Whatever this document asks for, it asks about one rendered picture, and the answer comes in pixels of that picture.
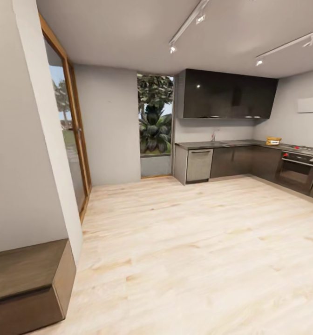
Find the popcorn bag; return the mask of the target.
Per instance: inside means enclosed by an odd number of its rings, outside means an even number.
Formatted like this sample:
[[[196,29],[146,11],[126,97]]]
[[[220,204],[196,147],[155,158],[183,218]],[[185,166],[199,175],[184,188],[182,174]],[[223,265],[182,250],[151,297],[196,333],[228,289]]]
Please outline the popcorn bag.
[[[279,145],[280,141],[281,141],[280,137],[270,137],[270,136],[268,136],[267,141],[266,141],[266,145],[272,145],[272,146]]]

